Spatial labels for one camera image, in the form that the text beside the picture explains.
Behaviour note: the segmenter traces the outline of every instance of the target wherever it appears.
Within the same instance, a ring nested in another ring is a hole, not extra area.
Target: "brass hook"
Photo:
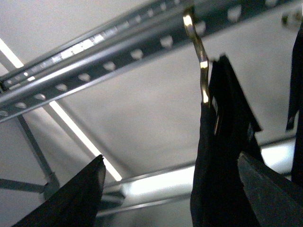
[[[204,49],[201,38],[198,36],[193,20],[193,9],[186,9],[183,14],[183,22],[185,26],[186,33],[188,37],[194,44],[199,63],[201,69],[200,76],[200,87],[201,87],[201,95],[202,95],[202,103],[208,107],[210,107],[210,95],[208,89],[208,70],[209,70],[209,60]]]

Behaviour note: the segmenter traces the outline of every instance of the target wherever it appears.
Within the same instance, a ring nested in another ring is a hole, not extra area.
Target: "slotted metal rail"
[[[192,5],[204,37],[291,1],[153,1],[1,77],[0,122],[189,43],[182,15]]]

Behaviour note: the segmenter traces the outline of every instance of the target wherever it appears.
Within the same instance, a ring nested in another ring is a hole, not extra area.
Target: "ceiling light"
[[[0,51],[7,57],[7,59],[16,67],[21,68],[24,65],[19,58],[9,49],[9,47],[0,39]]]
[[[89,140],[89,138],[82,132],[82,130],[75,124],[75,122],[69,117],[69,115],[59,106],[55,101],[49,103],[49,105],[55,110],[55,112],[62,118],[67,126],[76,134],[76,136],[82,141],[82,143],[95,155],[98,156],[101,152],[96,146]],[[122,177],[116,171],[116,169],[110,164],[110,162],[104,158],[104,164],[107,171],[114,177],[116,181],[121,181]]]

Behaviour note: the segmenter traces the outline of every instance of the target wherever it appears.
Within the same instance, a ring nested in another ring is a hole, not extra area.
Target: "black garment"
[[[105,166],[100,155],[13,227],[92,227],[104,178]]]
[[[263,227],[303,226],[303,188],[242,152],[240,179]]]
[[[194,227],[257,227],[237,160],[242,151],[263,162],[254,137],[261,131],[226,56],[213,63],[213,106],[201,105],[198,155],[191,194]],[[214,135],[217,115],[219,126]]]
[[[292,181],[303,187],[303,23],[294,43],[288,122],[286,130],[294,128],[294,118],[299,111],[298,129],[294,149]]]

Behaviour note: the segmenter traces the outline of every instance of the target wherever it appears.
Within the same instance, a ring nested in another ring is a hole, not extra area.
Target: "fluorescent light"
[[[9,47],[0,39],[0,51],[7,57],[7,59],[16,67],[21,68],[24,65],[19,58],[9,49]]]
[[[98,156],[101,152],[96,146],[89,140],[89,138],[82,132],[82,130],[75,124],[75,122],[69,117],[69,115],[59,106],[58,103],[52,101],[49,105],[55,110],[55,112],[62,118],[62,120],[68,125],[68,127],[76,134],[76,136],[82,141],[82,143],[95,155]],[[104,158],[104,164],[108,172],[114,177],[116,181],[121,181],[122,177],[116,171],[116,169],[110,164],[110,162]]]
[[[294,155],[295,140],[272,144],[262,148],[265,164],[279,173],[288,173],[291,170]],[[175,170],[172,172],[151,176],[130,183],[130,195],[153,196],[165,194],[168,191],[187,190],[192,187],[195,166]]]

